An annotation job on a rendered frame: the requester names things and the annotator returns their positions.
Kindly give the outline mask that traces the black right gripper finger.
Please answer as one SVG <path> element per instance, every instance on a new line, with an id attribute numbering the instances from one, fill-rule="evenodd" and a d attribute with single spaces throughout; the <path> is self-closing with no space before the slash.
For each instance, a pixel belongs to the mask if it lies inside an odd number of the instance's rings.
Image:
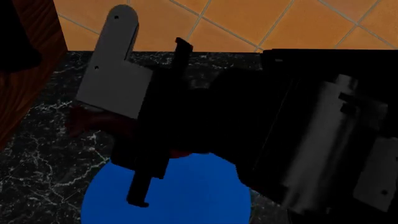
<path id="1" fill-rule="evenodd" d="M 175 39 L 175 43 L 177 45 L 174 52 L 174 59 L 172 60 L 172 69 L 185 70 L 188 66 L 190 55 L 193 52 L 193 46 L 179 37 Z"/>
<path id="2" fill-rule="evenodd" d="M 146 195 L 150 186 L 152 177 L 143 172 L 135 172 L 126 200 L 128 204 L 136 207 L 147 208 L 148 203 L 145 202 Z"/>

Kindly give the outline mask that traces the red lobster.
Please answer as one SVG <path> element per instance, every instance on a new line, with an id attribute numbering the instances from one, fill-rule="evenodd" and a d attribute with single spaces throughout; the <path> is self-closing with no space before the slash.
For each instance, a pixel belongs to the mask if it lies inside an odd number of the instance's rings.
<path id="1" fill-rule="evenodd" d="M 81 106 L 70 110 L 66 127 L 71 136 L 88 131 L 102 131 L 111 135 L 115 143 L 139 154 L 164 153 L 176 159 L 190 154 L 207 154 L 177 139 L 170 118 L 154 111 L 144 111 L 138 119 L 131 119 L 107 111 L 89 111 Z"/>

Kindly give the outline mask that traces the blue round plate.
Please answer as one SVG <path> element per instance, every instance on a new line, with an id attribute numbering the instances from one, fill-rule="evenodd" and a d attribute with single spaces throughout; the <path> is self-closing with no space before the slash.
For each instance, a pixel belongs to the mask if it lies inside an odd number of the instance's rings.
<path id="1" fill-rule="evenodd" d="M 126 201 L 134 171 L 108 162 L 88 186 L 81 224 L 248 224 L 249 188 L 235 166 L 214 154 L 169 161 L 164 179 L 152 179 L 147 208 Z"/>

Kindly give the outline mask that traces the brown wooden cabinet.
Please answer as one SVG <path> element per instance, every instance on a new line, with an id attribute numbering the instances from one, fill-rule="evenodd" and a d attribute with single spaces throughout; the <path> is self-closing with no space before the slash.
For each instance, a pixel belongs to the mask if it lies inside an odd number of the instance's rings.
<path id="1" fill-rule="evenodd" d="M 12 3 L 42 61 L 27 70 L 0 72 L 0 152 L 67 52 L 53 0 L 12 0 Z"/>

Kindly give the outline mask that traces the black rounded housing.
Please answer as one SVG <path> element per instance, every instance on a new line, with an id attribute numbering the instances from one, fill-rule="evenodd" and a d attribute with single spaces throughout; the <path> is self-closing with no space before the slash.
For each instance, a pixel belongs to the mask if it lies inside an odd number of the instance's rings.
<path id="1" fill-rule="evenodd" d="M 27 70 L 41 61 L 42 56 L 30 43 L 12 0 L 0 0 L 0 72 Z"/>

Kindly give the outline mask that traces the grey gripper bracket plate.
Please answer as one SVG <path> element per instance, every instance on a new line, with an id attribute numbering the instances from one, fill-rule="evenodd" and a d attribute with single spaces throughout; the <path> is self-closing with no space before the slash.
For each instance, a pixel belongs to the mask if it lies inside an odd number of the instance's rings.
<path id="1" fill-rule="evenodd" d="M 152 78 L 152 70 L 129 61 L 138 30 L 132 7 L 117 5 L 109 11 L 76 100 L 131 119 L 138 117 Z"/>

